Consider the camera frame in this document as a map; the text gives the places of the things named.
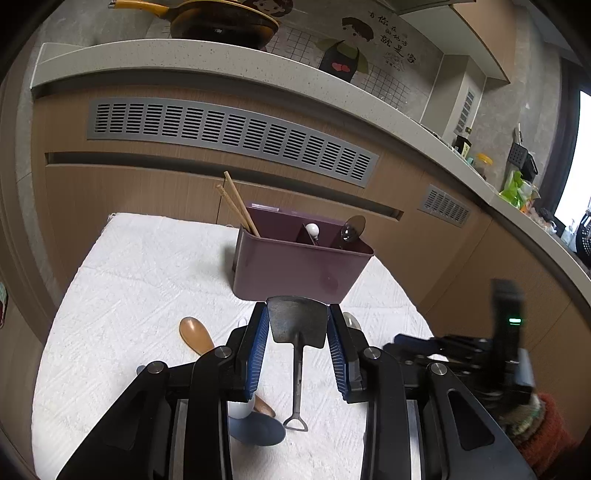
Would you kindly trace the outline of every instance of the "white cup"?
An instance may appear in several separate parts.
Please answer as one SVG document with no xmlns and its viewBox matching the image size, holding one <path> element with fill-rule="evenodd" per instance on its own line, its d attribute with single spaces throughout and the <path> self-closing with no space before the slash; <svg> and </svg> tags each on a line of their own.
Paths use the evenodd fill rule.
<svg viewBox="0 0 591 480">
<path fill-rule="evenodd" d="M 232 417 L 233 419 L 243 419 L 248 417 L 252 409 L 255 407 L 255 395 L 252 394 L 252 398 L 248 401 L 248 403 L 242 403 L 239 401 L 229 401 L 228 402 L 228 416 Z"/>
</svg>

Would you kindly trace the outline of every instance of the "yellow pan handle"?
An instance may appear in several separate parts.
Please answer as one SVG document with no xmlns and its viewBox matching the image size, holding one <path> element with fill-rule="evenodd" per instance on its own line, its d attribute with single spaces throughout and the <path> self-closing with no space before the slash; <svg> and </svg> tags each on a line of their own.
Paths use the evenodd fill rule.
<svg viewBox="0 0 591 480">
<path fill-rule="evenodd" d="M 142 0 L 111 0 L 109 8 L 133 8 L 136 10 L 147 10 L 157 17 L 163 17 L 169 8 L 164 5 L 142 2 Z"/>
</svg>

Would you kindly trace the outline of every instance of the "cartoon woman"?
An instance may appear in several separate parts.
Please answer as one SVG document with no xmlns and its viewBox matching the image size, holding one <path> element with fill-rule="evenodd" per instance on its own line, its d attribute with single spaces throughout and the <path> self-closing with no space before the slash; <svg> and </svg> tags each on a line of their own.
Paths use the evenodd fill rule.
<svg viewBox="0 0 591 480">
<path fill-rule="evenodd" d="M 293 0 L 246 0 L 242 5 L 254 8 L 272 17 L 283 17 L 294 8 Z"/>
<path fill-rule="evenodd" d="M 342 40 L 327 38 L 319 41 L 316 46 L 324 51 L 324 56 L 318 68 L 323 72 L 330 73 L 346 82 L 350 82 L 355 72 L 368 72 L 368 61 L 357 46 L 368 43 L 374 38 L 374 31 L 365 22 L 358 18 L 346 17 L 343 23 Z"/>
</svg>

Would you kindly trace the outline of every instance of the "chopsticks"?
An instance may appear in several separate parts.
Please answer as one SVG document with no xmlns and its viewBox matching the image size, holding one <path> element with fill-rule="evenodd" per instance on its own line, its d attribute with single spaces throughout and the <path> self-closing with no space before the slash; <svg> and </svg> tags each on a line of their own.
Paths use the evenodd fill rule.
<svg viewBox="0 0 591 480">
<path fill-rule="evenodd" d="M 246 209 L 246 206 L 244 205 L 244 202 L 242 201 L 242 197 L 240 197 L 240 194 L 238 193 L 236 185 L 234 185 L 234 182 L 232 181 L 230 174 L 227 171 L 225 171 L 223 174 L 226 177 L 226 180 L 228 181 L 228 183 L 230 185 L 230 189 L 232 190 L 232 193 L 234 194 L 234 196 L 238 200 L 238 206 L 236 206 L 236 204 L 232 201 L 232 198 L 230 198 L 227 191 L 224 189 L 224 187 L 221 184 L 216 185 L 217 190 L 222 195 L 223 199 L 226 200 L 226 202 L 228 203 L 228 206 L 238 216 L 242 226 L 246 230 L 248 230 L 250 233 L 252 233 L 254 236 L 260 237 L 261 235 L 259 234 L 258 230 L 256 229 L 256 226 L 255 226 L 254 222 L 252 221 L 251 214 L 248 213 L 248 210 Z"/>
</svg>

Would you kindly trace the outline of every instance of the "orange knit fabric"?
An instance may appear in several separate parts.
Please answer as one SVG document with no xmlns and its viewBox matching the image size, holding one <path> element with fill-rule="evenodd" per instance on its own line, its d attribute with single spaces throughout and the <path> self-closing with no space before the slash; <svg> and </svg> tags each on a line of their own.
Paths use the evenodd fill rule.
<svg viewBox="0 0 591 480">
<path fill-rule="evenodd" d="M 552 396 L 544 393 L 538 396 L 546 404 L 544 421 L 533 437 L 518 449 L 535 474 L 540 476 L 560 454 L 574 448 L 576 442 L 564 428 L 564 420 Z"/>
</svg>

